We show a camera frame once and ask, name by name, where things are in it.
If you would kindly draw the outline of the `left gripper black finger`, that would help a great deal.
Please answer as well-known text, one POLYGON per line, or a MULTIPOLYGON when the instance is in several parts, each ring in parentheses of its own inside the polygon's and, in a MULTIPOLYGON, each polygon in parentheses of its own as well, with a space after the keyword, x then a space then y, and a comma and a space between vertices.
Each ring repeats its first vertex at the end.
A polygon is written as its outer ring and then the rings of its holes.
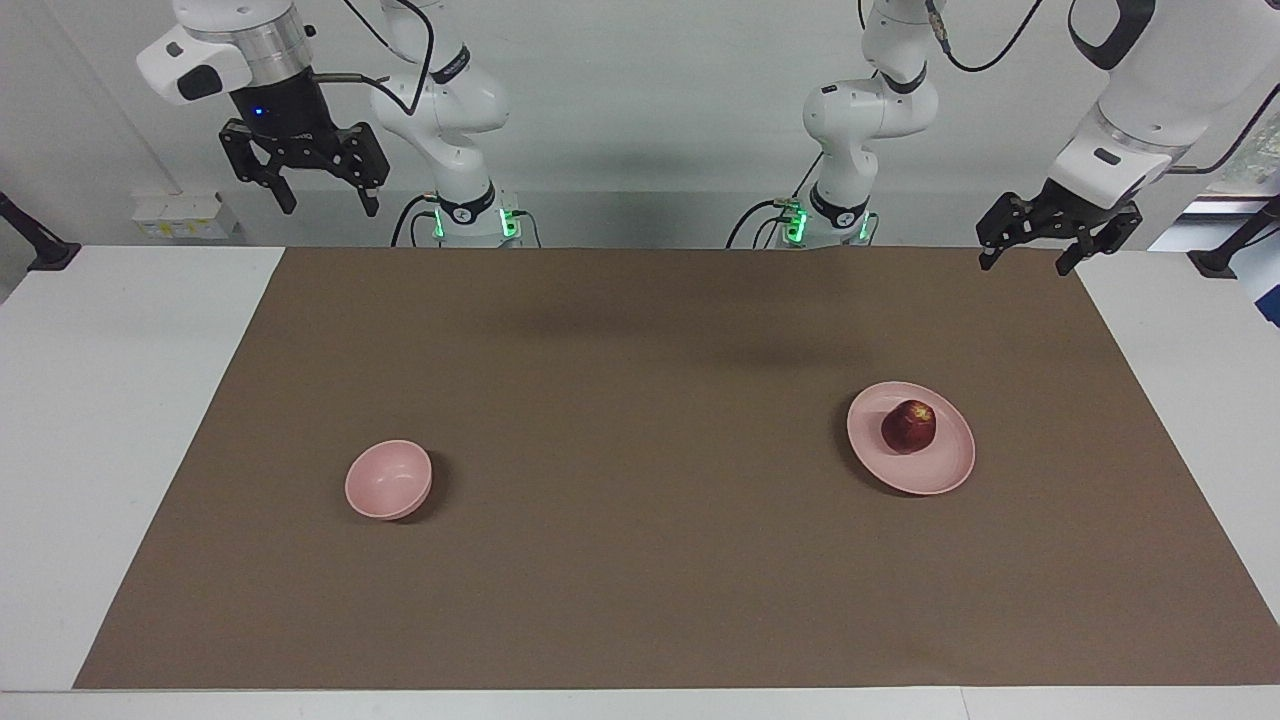
POLYGON ((1106 222, 1092 225, 1080 219, 1069 220, 1074 242, 1057 259, 1059 275, 1070 275, 1080 263, 1094 255, 1117 252, 1142 220, 1137 205, 1121 205, 1106 222))
POLYGON ((989 272, 1007 250, 1039 240, 1044 218, 1038 199, 1027 200, 1016 193, 997 197, 977 222, 980 269, 989 272))

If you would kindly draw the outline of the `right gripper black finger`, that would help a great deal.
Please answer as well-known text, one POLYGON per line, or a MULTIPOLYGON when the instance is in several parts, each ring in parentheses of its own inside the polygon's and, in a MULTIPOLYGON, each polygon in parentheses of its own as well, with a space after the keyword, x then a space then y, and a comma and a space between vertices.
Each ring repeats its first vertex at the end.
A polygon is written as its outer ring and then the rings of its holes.
POLYGON ((289 215, 296 210, 296 196, 282 174, 285 155, 279 147, 260 143, 259 137, 242 120, 228 120, 219 131, 219 138, 230 168, 241 182, 269 190, 284 214, 289 215))
POLYGON ((378 195, 390 174, 390 163, 374 128, 360 122, 349 128, 321 132, 320 159, 330 176, 355 188, 365 215, 376 217, 380 210, 378 195))

